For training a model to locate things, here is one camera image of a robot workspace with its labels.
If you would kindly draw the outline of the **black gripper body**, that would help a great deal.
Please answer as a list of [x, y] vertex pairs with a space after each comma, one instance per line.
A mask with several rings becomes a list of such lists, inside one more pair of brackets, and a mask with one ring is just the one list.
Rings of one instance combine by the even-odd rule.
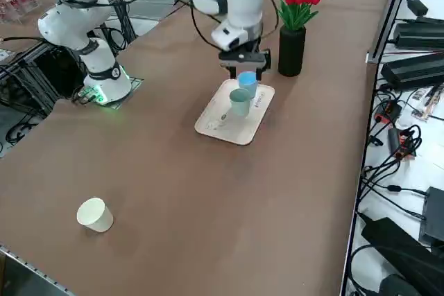
[[239, 62], [262, 62], [262, 54], [259, 50], [260, 43], [261, 37], [258, 37], [239, 46], [237, 48], [237, 60]]

